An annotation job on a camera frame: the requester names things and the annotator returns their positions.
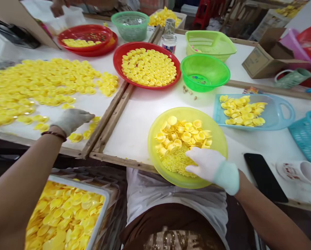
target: worker's hand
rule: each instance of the worker's hand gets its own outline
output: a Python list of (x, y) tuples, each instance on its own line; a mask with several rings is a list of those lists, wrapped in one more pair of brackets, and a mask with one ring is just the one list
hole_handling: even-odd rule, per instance
[(239, 190), (239, 171), (234, 163), (228, 162), (218, 151), (193, 147), (186, 152), (197, 166), (186, 167), (204, 180), (217, 184), (229, 195), (235, 195)]
[(60, 17), (64, 15), (63, 6), (70, 7), (69, 0), (53, 0), (52, 5), (50, 6), (51, 12), (54, 17)]
[(88, 123), (94, 117), (95, 115), (81, 109), (67, 109), (63, 112), (60, 119), (50, 126), (59, 127), (64, 131), (66, 137), (69, 137), (72, 132), (75, 132), (77, 128), (84, 123)]

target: jar lid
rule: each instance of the jar lid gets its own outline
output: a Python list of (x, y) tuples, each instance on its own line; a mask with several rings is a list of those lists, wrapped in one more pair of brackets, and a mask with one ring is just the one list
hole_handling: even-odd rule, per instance
[(162, 38), (167, 42), (175, 42), (176, 36), (174, 34), (163, 34)]

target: blue plastic tray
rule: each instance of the blue plastic tray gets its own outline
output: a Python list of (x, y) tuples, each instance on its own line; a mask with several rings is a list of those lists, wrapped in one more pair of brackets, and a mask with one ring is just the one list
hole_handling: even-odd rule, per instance
[[(221, 103), (219, 101), (219, 98), (221, 95), (225, 94), (218, 94), (216, 95), (215, 100), (215, 109), (213, 111), (213, 119), (216, 121), (216, 123), (219, 124), (219, 126), (225, 126), (225, 127), (231, 127), (241, 130), (281, 130), (284, 128), (287, 128), (289, 125), (291, 125), (294, 122), (295, 118), (295, 112), (292, 107), (292, 105), (277, 96), (274, 95), (267, 95), (267, 94), (227, 94), (229, 98), (241, 98), (244, 95), (250, 96), (250, 103), (255, 102), (266, 102), (268, 105), (266, 105), (264, 112), (261, 114), (261, 117), (266, 121), (262, 126), (259, 127), (245, 127), (245, 126), (236, 126), (236, 125), (227, 125), (225, 124), (225, 121), (227, 119), (230, 119), (228, 116), (224, 114), (224, 110), (221, 107)], [(281, 105), (284, 105), (288, 111), (289, 111), (289, 118), (286, 119), (283, 115), (283, 112), (281, 110)]]
[(306, 113), (305, 118), (289, 126), (288, 130), (307, 160), (311, 162), (311, 111)]

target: green plastic basket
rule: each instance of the green plastic basket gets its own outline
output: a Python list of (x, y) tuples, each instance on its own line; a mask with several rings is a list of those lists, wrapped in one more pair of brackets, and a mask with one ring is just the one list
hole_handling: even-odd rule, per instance
[(223, 86), (231, 77), (222, 61), (204, 54), (187, 56), (180, 68), (185, 84), (196, 92), (208, 92)]
[(111, 21), (125, 41), (137, 42), (146, 38), (150, 18), (141, 12), (124, 11), (112, 15)]
[(218, 31), (187, 31), (186, 40), (187, 56), (207, 54), (225, 62), (230, 55), (236, 53), (236, 47), (231, 39)]

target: mobile phone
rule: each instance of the mobile phone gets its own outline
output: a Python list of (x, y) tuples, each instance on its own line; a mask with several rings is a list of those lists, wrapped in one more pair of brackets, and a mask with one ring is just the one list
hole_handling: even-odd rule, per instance
[(271, 201), (288, 202), (288, 198), (284, 194), (263, 156), (245, 153), (244, 157), (261, 193)]

